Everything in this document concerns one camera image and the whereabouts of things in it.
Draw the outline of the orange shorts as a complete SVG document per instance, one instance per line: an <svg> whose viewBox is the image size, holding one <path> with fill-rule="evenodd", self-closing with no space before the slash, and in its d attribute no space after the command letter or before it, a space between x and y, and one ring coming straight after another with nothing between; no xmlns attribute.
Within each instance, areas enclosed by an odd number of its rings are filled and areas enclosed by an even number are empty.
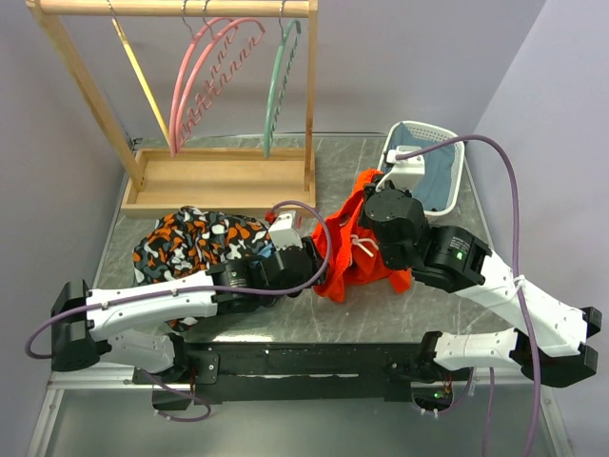
<svg viewBox="0 0 609 457"><path fill-rule="evenodd" d="M384 264L376 240L369 229L359 226L363 205L363 186L371 181L374 169L358 175L353 190L341 208L325 219L330 238L326 239L319 224L312 234L321 254L331 248L331 255L323 284L314 288L317 295L341 303L349 286L363 286L386 279L397 293L411 288L408 270L390 270Z"/></svg>

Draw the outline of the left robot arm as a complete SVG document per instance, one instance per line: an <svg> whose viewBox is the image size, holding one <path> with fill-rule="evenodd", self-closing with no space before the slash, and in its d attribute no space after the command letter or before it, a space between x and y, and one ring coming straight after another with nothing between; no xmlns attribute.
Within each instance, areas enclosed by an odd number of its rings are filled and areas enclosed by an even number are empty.
<svg viewBox="0 0 609 457"><path fill-rule="evenodd" d="M51 368L69 372L107 361L179 382L189 370L183 339L152 336L139 326L267 308L319 285L326 268L324 256L305 237L267 256L226 260L152 285L91 289L84 281L69 281L51 308Z"/></svg>

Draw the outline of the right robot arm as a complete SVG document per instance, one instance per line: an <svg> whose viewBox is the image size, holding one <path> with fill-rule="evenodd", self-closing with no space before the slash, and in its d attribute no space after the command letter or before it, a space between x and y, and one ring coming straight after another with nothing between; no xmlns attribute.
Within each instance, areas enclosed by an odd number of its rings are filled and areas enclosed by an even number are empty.
<svg viewBox="0 0 609 457"><path fill-rule="evenodd" d="M375 171L363 187L359 223L370 229L383 265L410 271L428 287L468 299L509 324L502 331L456 335L428 331L418 353L395 370L425 383L463 368L513 368L548 387L596 375L601 312L574 308L513 270L465 228L428 222L422 204Z"/></svg>

